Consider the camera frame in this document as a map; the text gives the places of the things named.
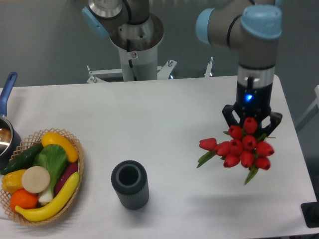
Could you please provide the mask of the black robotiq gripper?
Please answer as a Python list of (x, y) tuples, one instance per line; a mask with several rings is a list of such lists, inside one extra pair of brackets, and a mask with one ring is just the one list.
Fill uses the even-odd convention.
[[(246, 118), (254, 118), (258, 123), (256, 135), (269, 136), (281, 123), (283, 115), (271, 112), (270, 99), (273, 84), (260, 88), (248, 89), (237, 82), (236, 101), (233, 105), (225, 105), (222, 114), (229, 127), (232, 125), (243, 126)], [(269, 124), (262, 127), (262, 121), (269, 116)]]

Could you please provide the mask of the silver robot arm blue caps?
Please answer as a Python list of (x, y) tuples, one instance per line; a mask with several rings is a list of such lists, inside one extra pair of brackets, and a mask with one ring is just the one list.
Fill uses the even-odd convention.
[[(223, 108), (228, 125), (257, 122), (255, 136), (269, 136), (282, 115), (270, 107), (282, 12), (279, 0), (235, 0), (225, 8), (203, 10), (196, 20), (197, 38), (239, 53), (237, 93)], [(90, 0), (82, 9), (88, 26), (109, 37), (119, 51), (125, 81), (157, 80), (161, 20), (147, 0)]]

